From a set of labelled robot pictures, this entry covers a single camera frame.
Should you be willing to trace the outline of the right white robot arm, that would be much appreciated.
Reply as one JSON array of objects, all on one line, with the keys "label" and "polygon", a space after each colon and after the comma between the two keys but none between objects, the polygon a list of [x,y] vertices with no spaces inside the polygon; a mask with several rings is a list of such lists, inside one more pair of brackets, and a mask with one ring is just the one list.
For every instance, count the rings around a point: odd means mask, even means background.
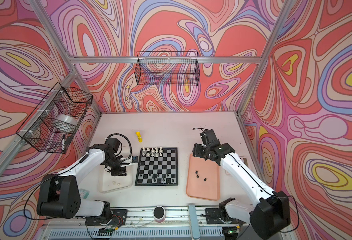
[{"label": "right white robot arm", "polygon": [[227,171],[245,191],[251,204],[235,198],[222,202],[224,215],[252,226],[263,240],[268,240],[291,224],[290,201],[283,191],[276,192],[264,183],[236,154],[228,143],[221,144],[214,130],[202,129],[202,144],[195,144],[193,156],[215,162]]}]

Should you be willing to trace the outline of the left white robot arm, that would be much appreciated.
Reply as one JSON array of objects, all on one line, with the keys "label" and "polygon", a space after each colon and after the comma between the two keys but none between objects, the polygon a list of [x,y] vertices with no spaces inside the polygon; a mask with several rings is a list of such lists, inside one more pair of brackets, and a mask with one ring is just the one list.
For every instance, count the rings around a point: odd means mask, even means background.
[{"label": "left white robot arm", "polygon": [[107,172],[117,171],[122,176],[126,167],[124,162],[132,157],[129,141],[129,155],[121,155],[122,143],[109,135],[104,144],[88,148],[85,155],[67,169],[46,175],[41,182],[37,203],[37,214],[44,217],[72,219],[74,217],[95,217],[103,221],[112,219],[110,204],[104,201],[81,200],[78,184],[98,166],[104,165]]}]

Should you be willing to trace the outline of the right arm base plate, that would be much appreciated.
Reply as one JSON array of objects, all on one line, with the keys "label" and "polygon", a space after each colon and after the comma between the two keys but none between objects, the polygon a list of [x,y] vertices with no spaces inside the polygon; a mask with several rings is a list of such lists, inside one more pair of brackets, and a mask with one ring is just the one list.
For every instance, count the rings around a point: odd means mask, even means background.
[{"label": "right arm base plate", "polygon": [[201,214],[201,217],[205,218],[207,221],[207,224],[209,224],[209,225],[238,224],[238,225],[242,226],[243,224],[245,224],[245,222],[238,220],[238,219],[231,218],[225,209],[225,206],[234,200],[235,200],[235,198],[229,198],[229,199],[226,199],[225,201],[219,203],[219,206],[217,208],[206,208],[205,214]]}]

